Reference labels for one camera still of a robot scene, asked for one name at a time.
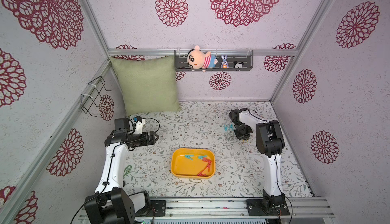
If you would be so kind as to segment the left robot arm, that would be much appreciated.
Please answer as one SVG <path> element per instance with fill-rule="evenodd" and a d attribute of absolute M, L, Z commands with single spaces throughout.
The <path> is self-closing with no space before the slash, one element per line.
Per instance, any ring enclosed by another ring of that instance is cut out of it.
<path fill-rule="evenodd" d="M 154 145 L 159 136 L 155 131 L 143 131 L 144 118 L 118 118 L 115 129 L 104 141 L 106 159 L 100 182 L 94 194 L 81 205 L 92 224 L 135 224 L 140 211 L 153 211 L 148 192 L 128 195 L 124 190 L 124 170 L 127 154 L 137 147 Z"/>

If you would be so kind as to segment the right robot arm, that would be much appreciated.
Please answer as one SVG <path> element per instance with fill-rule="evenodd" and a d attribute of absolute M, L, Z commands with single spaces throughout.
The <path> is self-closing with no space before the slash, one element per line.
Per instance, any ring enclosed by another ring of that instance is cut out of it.
<path fill-rule="evenodd" d="M 265 183 L 261 200 L 247 200 L 250 216 L 288 216 L 291 202 L 281 187 L 281 156 L 285 148 L 280 124 L 277 120 L 265 120 L 248 108 L 230 111 L 234 133 L 240 140 L 247 140 L 251 133 L 256 137 L 256 147 L 263 157 Z"/>

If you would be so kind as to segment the yellow plastic storage box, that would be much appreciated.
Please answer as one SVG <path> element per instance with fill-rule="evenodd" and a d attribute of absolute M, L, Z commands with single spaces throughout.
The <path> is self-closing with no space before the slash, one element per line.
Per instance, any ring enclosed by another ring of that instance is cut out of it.
<path fill-rule="evenodd" d="M 215 155 L 208 149 L 180 148 L 174 151 L 171 172 L 179 178 L 208 179 L 215 174 Z"/>

